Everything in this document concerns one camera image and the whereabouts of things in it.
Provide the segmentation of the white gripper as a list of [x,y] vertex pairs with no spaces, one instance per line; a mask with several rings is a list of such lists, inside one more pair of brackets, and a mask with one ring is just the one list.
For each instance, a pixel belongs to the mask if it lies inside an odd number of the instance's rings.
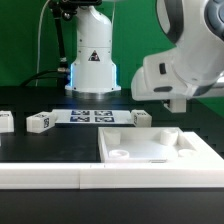
[[174,48],[146,56],[131,83],[137,101],[167,100],[172,113],[184,113],[192,98],[224,95],[224,50]]

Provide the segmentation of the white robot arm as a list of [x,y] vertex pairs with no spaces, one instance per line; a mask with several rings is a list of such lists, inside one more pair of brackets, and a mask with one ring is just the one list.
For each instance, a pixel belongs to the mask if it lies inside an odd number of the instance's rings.
[[[224,0],[156,0],[156,14],[175,45],[143,59],[131,83],[136,101],[165,100],[174,113],[191,98],[224,96]],[[112,24],[89,3],[77,10],[77,57],[66,89],[85,98],[117,92]]]

